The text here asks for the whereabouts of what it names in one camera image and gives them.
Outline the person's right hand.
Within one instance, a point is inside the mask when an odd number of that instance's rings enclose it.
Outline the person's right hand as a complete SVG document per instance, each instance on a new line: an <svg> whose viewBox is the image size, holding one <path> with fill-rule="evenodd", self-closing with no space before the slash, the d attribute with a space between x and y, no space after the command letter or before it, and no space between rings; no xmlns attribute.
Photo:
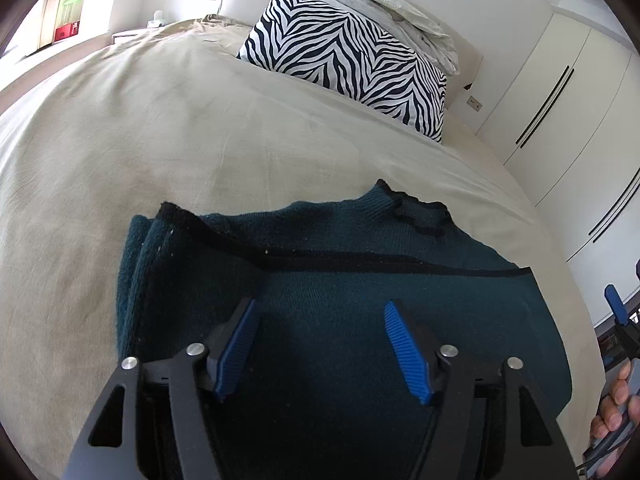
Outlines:
<svg viewBox="0 0 640 480"><path fill-rule="evenodd" d="M627 361L591 422L599 460L588 479L639 478L639 360Z"/></svg>

